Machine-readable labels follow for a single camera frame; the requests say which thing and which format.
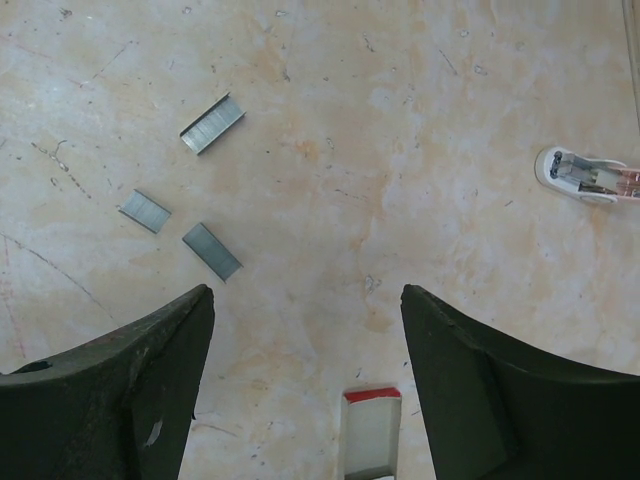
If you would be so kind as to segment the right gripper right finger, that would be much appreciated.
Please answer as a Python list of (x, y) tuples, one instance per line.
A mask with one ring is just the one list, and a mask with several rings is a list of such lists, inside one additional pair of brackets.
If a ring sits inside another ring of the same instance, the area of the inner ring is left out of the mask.
[(440, 479), (635, 479), (639, 379), (533, 347), (408, 285), (401, 314)]

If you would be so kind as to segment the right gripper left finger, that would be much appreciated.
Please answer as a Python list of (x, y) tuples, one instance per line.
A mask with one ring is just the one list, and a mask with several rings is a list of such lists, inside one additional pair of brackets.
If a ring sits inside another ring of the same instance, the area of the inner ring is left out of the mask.
[(214, 329), (199, 285), (1, 377), (4, 479), (175, 479)]

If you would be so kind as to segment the red staple box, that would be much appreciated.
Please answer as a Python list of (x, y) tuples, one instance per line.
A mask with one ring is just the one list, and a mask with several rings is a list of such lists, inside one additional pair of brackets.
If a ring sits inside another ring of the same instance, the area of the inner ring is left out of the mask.
[(402, 395), (396, 387), (342, 395), (339, 479), (397, 477)]

